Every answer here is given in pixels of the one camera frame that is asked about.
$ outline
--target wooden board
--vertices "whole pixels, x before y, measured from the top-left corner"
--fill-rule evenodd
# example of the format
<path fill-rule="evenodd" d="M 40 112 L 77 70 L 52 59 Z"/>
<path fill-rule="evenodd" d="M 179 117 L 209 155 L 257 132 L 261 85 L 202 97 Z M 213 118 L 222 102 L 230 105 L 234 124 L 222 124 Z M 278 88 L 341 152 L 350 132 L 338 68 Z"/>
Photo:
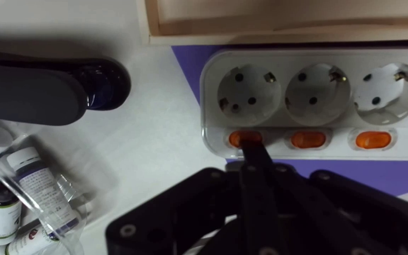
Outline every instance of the wooden board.
<path fill-rule="evenodd" d="M 404 0 L 139 0 L 151 44 L 408 40 Z"/>

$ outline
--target purple mat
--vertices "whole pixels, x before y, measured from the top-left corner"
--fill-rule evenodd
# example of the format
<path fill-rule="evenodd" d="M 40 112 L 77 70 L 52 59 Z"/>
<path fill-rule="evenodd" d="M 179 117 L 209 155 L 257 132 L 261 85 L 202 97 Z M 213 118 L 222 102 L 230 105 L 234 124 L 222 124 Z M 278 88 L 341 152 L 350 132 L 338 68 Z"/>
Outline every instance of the purple mat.
<path fill-rule="evenodd" d="M 176 59 L 197 100 L 200 76 L 207 60 L 222 47 L 173 47 Z M 281 161 L 295 166 L 304 176 L 314 170 L 328 169 L 362 182 L 386 193 L 408 193 L 408 162 L 355 162 L 355 161 Z"/>

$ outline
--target socket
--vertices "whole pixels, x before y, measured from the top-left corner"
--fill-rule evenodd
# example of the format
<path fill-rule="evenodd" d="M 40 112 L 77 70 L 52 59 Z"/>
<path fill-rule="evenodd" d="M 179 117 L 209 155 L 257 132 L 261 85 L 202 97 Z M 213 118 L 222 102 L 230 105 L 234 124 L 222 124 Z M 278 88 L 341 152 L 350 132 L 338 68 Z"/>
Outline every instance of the socket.
<path fill-rule="evenodd" d="M 324 127 L 343 115 L 350 101 L 350 83 L 338 67 L 315 64 L 288 85 L 285 104 L 291 118 L 305 127 Z"/>
<path fill-rule="evenodd" d="M 359 117 L 372 125 L 390 125 L 408 115 L 408 66 L 389 64 L 363 78 L 355 93 Z"/>
<path fill-rule="evenodd" d="M 268 70 L 244 66 L 231 70 L 219 87 L 219 105 L 233 125 L 257 127 L 281 107 L 282 88 Z"/>

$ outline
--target orange light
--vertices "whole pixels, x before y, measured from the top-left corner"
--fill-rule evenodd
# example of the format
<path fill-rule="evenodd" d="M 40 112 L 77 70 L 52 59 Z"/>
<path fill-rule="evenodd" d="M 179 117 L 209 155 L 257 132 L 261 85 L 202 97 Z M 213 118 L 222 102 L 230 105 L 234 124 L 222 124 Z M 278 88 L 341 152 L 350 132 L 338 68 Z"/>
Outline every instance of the orange light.
<path fill-rule="evenodd" d="M 295 132 L 291 144 L 298 149 L 322 148 L 326 145 L 328 136 L 324 132 Z"/>
<path fill-rule="evenodd" d="M 389 132 L 363 132 L 358 136 L 358 146 L 362 149 L 384 149 L 392 144 Z"/>
<path fill-rule="evenodd" d="M 241 148 L 243 141 L 250 141 L 250 142 L 263 142 L 263 135 L 260 132 L 233 132 L 230 135 L 230 145 L 234 148 Z"/>

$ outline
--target power strip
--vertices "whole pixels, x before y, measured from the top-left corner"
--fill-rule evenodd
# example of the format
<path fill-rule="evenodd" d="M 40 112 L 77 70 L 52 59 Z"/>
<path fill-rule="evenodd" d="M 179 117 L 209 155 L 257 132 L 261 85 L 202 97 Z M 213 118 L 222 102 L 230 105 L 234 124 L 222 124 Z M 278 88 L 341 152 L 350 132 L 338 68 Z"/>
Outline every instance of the power strip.
<path fill-rule="evenodd" d="M 408 161 L 408 50 L 226 50 L 202 74 L 205 141 L 241 158 Z"/>

